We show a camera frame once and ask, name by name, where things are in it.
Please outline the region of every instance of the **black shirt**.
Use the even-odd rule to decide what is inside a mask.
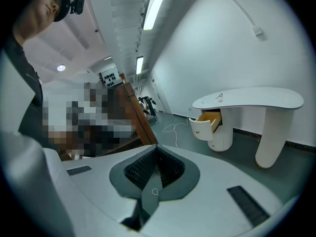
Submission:
[[[43,93],[37,72],[28,63],[23,47],[13,35],[4,44],[4,50],[18,73],[35,92],[35,96],[23,116],[19,132],[34,138],[43,148],[55,149],[48,141],[48,133],[44,132],[42,128]]]

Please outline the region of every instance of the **man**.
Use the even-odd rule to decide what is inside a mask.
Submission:
[[[17,18],[8,37],[4,50],[18,73],[35,92],[29,105],[19,132],[37,140],[42,147],[56,148],[44,134],[42,128],[43,94],[37,72],[28,63],[24,51],[24,43],[44,31],[52,22],[62,20],[70,10],[70,0],[32,0]]]

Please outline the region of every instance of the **open drawer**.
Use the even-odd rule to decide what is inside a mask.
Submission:
[[[197,120],[189,119],[192,132],[199,140],[213,140],[213,133],[222,120],[220,112],[204,112]]]

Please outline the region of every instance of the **round ceiling light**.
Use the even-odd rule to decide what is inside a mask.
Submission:
[[[65,68],[66,68],[66,66],[62,64],[62,65],[59,65],[59,66],[57,67],[57,70],[58,70],[58,71],[64,71]]]

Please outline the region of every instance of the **cap brim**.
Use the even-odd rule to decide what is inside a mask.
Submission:
[[[58,21],[64,19],[67,16],[67,14],[69,13],[70,6],[71,6],[70,0],[61,0],[60,11],[59,11],[57,17],[55,18],[54,22],[58,22]]]

